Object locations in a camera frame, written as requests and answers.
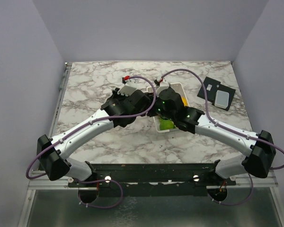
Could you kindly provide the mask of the yellow bell pepper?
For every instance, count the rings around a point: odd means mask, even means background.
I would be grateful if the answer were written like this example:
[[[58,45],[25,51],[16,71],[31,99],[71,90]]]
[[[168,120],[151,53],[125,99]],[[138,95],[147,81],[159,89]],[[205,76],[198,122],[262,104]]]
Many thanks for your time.
[[[188,106],[187,99],[185,97],[183,97],[183,96],[181,97],[181,99],[182,99],[182,102],[183,102],[184,106]]]

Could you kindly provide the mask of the white perforated plastic basket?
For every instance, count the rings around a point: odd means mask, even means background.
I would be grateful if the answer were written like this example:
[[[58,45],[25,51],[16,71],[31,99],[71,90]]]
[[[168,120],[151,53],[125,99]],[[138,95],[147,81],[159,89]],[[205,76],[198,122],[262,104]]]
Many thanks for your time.
[[[184,89],[183,89],[183,86],[181,83],[171,83],[170,84],[170,87],[173,88],[177,93],[179,93],[181,95],[181,97],[186,97],[186,94],[184,92]],[[166,119],[169,119],[171,121],[173,121],[173,123],[175,124],[175,126],[177,127],[177,130],[166,130],[166,131],[159,131],[159,117],[163,118],[162,116],[160,115],[157,115],[154,111],[154,106],[152,107],[151,109],[151,112],[149,114],[150,116],[152,116],[154,118],[154,124],[155,124],[155,128],[157,130],[158,133],[167,133],[167,132],[176,132],[176,131],[179,131],[179,128],[176,126],[176,123],[175,121],[177,120],[177,117],[176,118],[166,118]]]

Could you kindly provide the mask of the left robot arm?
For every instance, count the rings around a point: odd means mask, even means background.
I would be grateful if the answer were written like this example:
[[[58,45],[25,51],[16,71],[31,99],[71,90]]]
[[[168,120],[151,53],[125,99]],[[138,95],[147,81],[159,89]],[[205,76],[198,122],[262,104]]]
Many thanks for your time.
[[[53,138],[46,135],[39,137],[37,159],[49,180],[70,176],[86,187],[91,186],[95,181],[92,168],[87,162],[71,160],[70,155],[97,135],[133,123],[137,116],[151,110],[155,100],[155,92],[136,90],[124,96],[115,89],[100,109],[77,126]]]

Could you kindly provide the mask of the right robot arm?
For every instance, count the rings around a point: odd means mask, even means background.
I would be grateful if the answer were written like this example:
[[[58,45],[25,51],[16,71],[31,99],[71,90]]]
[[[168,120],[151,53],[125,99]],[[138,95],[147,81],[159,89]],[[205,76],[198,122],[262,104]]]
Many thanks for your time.
[[[182,131],[207,136],[241,153],[239,156],[215,162],[214,170],[208,173],[211,184],[219,185],[226,178],[244,173],[258,178],[268,176],[276,154],[269,132],[257,134],[223,122],[212,122],[203,111],[185,106],[180,94],[171,87],[160,92],[154,111],[171,120]]]

